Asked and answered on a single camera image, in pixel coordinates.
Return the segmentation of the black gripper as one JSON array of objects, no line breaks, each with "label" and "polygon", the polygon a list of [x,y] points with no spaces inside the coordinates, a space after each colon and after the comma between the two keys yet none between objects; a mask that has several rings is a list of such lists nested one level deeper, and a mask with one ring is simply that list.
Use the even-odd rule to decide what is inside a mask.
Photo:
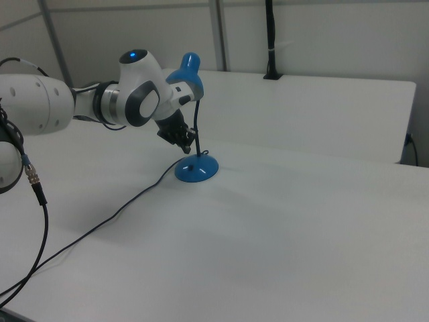
[{"label": "black gripper", "polygon": [[190,138],[196,137],[196,130],[188,127],[181,112],[175,112],[163,120],[157,120],[157,135],[172,145],[179,146],[183,153],[189,154],[192,150],[193,141]]}]

